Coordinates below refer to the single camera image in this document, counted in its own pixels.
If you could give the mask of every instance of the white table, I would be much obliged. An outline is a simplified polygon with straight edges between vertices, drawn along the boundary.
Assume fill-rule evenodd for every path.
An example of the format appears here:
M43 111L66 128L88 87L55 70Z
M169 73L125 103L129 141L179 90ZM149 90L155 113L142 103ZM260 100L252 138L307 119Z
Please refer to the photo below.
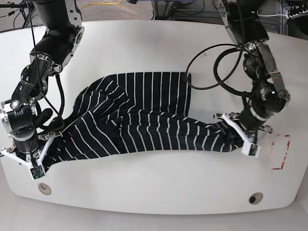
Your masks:
M184 71L202 49L231 43L222 26L169 21L105 21L84 23L85 34L76 54L61 74L66 106L72 112L77 95L93 81L115 73ZM44 28L35 28L37 41ZM269 148L260 158L233 153L150 152L113 155L101 159L53 165L40 182L52 189L42 195L27 169L5 158L1 163L11 190L23 197L108 211L149 214L215 214L285 207L292 203L308 164L306 153L308 42L270 34L269 45L291 93L288 107L268 121L280 134L292 137L283 170L271 170ZM0 100L10 98L32 49L29 29L0 34ZM202 55L192 65L193 84L215 83L212 66L226 48ZM234 65L230 55L221 63L221 75ZM251 83L238 68L228 84L250 90ZM48 98L59 107L60 96L50 78ZM214 122L216 112L240 112L242 102L222 88L192 91L190 116ZM4 129L0 146L9 146ZM264 199L248 203L253 193Z

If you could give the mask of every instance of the yellow cable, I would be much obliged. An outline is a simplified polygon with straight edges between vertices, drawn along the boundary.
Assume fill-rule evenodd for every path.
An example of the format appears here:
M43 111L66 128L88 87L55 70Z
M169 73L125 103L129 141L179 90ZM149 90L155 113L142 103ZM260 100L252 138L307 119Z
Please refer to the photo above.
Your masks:
M120 2L121 2L122 0L120 0L120 1L118 1L118 2L114 2L114 3L112 3L112 2L108 2L108 3L104 3L104 2L101 2L101 3L89 3L89 4L87 4L87 5L84 5L84 6L82 6L81 8L80 8L80 10L82 10L83 8L85 8L85 7L87 7L87 6L91 6L91 5L117 5L117 4L119 4Z

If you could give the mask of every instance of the striped shirt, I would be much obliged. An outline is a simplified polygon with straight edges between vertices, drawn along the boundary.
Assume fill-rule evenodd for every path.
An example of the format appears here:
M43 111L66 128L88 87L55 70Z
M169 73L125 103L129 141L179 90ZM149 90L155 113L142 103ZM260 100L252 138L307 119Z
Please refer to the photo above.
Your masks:
M224 121L188 118L185 73L127 73L103 77L77 97L44 159L45 169L68 160L155 150L231 152L243 145Z

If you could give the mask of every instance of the black and white striped fabric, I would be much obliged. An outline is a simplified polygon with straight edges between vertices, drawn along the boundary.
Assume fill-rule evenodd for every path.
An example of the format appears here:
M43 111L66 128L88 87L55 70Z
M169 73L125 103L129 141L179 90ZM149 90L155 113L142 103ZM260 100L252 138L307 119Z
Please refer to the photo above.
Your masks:
M76 99L44 159L68 160L155 150L231 152L242 140L224 121L188 118L191 89L184 73L127 73L101 78Z

